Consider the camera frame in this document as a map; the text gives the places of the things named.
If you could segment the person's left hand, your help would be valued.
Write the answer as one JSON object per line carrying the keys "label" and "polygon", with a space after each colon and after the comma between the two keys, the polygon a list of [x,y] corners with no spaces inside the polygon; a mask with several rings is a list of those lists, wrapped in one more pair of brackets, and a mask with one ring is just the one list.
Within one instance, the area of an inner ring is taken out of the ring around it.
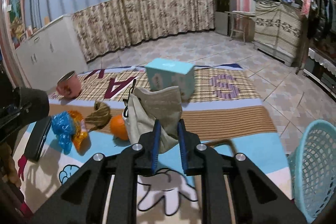
{"label": "person's left hand", "polygon": [[3,161],[3,166],[5,174],[9,181],[13,183],[17,188],[21,187],[21,179],[18,176],[18,172],[15,168],[15,162],[12,157],[12,150],[7,143],[2,143],[0,148],[1,160]]}

